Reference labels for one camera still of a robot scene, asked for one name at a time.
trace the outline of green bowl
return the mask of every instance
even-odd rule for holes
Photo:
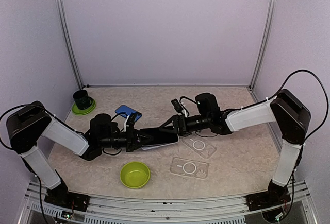
[[[120,181],[131,189],[144,187],[150,179],[150,170],[142,162],[129,162],[120,171]]]

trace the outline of blue phone case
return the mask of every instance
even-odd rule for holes
[[[137,115],[136,118],[135,118],[135,122],[136,122],[137,120],[139,120],[140,117],[142,117],[142,113],[140,113],[140,112],[138,112],[138,111],[132,109],[131,107],[126,106],[126,105],[121,105],[120,107],[118,107],[118,108],[115,110],[115,113],[117,113],[117,114],[118,114],[118,113],[121,113],[121,112],[125,112],[125,113],[126,113],[126,114],[120,114],[120,116],[122,116],[122,117],[124,117],[124,118],[127,118],[128,115],[131,115],[132,113],[137,112],[138,115]]]

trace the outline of black mug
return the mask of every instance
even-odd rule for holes
[[[88,97],[86,90],[78,90],[72,97],[80,110],[85,110],[92,105],[92,98]]]

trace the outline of green saucer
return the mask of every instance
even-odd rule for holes
[[[95,109],[95,107],[96,107],[96,102],[95,102],[94,99],[92,99],[92,104],[91,104],[91,106],[90,106],[89,108],[87,108],[87,109],[84,109],[84,110],[79,109],[79,108],[77,107],[76,103],[73,104],[72,112],[73,112],[74,114],[76,114],[76,115],[79,115],[79,116],[81,116],[81,115],[86,115],[86,114],[90,113],[91,111],[93,111],[93,110]]]

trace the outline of table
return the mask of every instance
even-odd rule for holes
[[[253,103],[246,88],[239,87],[115,87],[87,88],[96,100],[96,108],[85,116],[70,113],[66,123],[76,130],[87,131],[89,120],[98,113],[115,115],[125,104],[143,114],[137,129],[156,127],[176,114],[171,100],[185,95],[193,98],[209,92],[216,96],[222,110]],[[184,101],[191,115],[198,114],[193,103]],[[124,118],[117,117],[122,127]],[[202,135],[211,134],[203,131]],[[112,197],[138,199],[195,199],[232,196],[265,190],[276,169],[278,152],[266,125],[246,128],[231,135],[207,139],[217,150],[203,159],[183,142],[154,150],[122,152],[118,156],[101,155],[85,161],[66,148],[55,144],[49,162],[68,185],[69,190]],[[175,175],[170,172],[174,157],[209,163],[205,179]],[[121,182],[122,166],[141,161],[149,166],[151,178],[142,189],[128,189]]]

